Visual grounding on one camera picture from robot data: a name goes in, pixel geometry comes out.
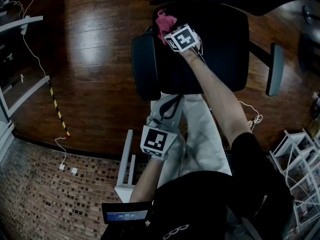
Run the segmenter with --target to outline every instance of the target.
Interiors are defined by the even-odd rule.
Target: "black sleeve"
[[[293,197],[284,176],[274,169],[252,133],[239,135],[231,151],[238,212],[262,239],[282,238],[293,217]]]

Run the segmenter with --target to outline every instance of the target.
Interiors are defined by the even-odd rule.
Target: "chair armrest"
[[[277,95],[284,73],[285,57],[284,50],[276,43],[271,44],[271,54],[260,48],[253,42],[249,44],[249,50],[269,67],[269,76],[266,84],[266,95]]]
[[[161,97],[157,76],[154,37],[144,34],[132,41],[132,71],[141,98],[157,101]]]

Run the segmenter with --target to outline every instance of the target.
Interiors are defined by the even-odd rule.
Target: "black shirt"
[[[156,190],[149,239],[224,239],[227,206],[249,219],[262,239],[282,237],[293,212],[284,177],[251,133],[238,136],[231,153],[233,176],[197,171]]]

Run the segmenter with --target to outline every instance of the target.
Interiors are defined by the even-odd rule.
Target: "yellow and black striped cable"
[[[66,133],[65,137],[66,138],[70,138],[70,133],[68,132],[66,124],[65,124],[64,120],[62,119],[61,113],[59,111],[58,104],[57,104],[57,101],[56,101],[56,98],[55,98],[55,95],[54,95],[54,90],[52,89],[52,85],[51,85],[50,82],[48,82],[48,84],[49,84],[49,87],[50,87],[50,93],[51,93],[51,96],[52,96],[52,99],[53,99],[55,110],[58,113],[58,116],[59,116],[59,118],[61,120],[62,126],[63,126],[63,128],[65,130],[65,133]]]

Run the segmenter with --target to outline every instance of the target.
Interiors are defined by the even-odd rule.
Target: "hardwood floor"
[[[26,7],[31,0],[20,0]],[[67,148],[107,155],[122,155],[128,129],[133,129],[131,152],[140,154],[143,125],[150,104],[136,92],[131,66],[131,42],[151,25],[154,6],[150,0],[35,0],[27,15],[43,15],[44,21],[30,25],[25,39],[51,77],[59,109],[71,138],[61,141]],[[298,64],[300,35],[310,33],[320,40],[319,24],[305,23],[304,4],[319,12],[314,0],[285,4],[264,16],[248,14],[250,40],[270,51],[271,42],[284,48],[285,68],[280,93],[265,94],[269,69],[250,54],[246,88],[235,93],[263,115],[253,133],[264,150],[274,148],[283,130],[299,131],[309,118],[319,78],[302,73]],[[18,17],[11,8],[8,17]],[[43,76],[37,60],[18,35],[11,45],[16,54],[14,68],[26,70],[26,84],[8,92],[12,102]],[[244,107],[248,119],[255,112]],[[36,141],[55,144],[65,131],[55,111],[49,87],[44,85],[13,115],[16,133]]]

